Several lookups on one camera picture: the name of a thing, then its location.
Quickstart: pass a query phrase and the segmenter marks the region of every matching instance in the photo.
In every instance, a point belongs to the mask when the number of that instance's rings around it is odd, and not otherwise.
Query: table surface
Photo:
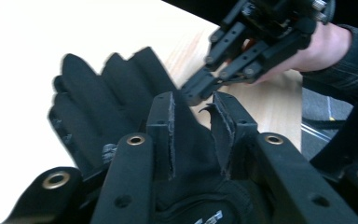
[[[42,172],[74,166],[50,128],[52,79],[73,53],[96,72],[113,52],[150,46],[180,87],[203,65],[214,24],[158,0],[0,1],[0,222]],[[287,72],[257,86],[222,88],[236,96],[260,132],[300,146],[301,77]],[[203,105],[194,108],[200,110]],[[207,113],[197,115],[208,126]]]

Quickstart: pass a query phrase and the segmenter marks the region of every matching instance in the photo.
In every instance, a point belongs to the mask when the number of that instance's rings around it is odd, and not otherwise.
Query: black glove
[[[219,207],[229,210],[222,223],[247,220],[247,191],[220,175],[211,132],[197,122],[150,48],[128,61],[114,54],[101,76],[80,58],[67,55],[54,86],[57,95],[49,119],[83,174],[109,162],[108,154],[121,137],[144,132],[153,98],[171,91],[174,175],[155,183],[156,221],[181,223],[187,217],[203,217],[200,213],[216,213]]]

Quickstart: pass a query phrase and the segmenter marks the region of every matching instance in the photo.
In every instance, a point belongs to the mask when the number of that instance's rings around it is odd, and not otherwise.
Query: wooden table
[[[47,119],[51,81],[66,53],[100,72],[113,52],[129,58],[150,46],[180,87],[202,66],[214,29],[159,0],[0,1],[0,222],[39,174],[74,166]],[[299,76],[222,90],[242,102],[260,132],[283,134],[299,148]]]

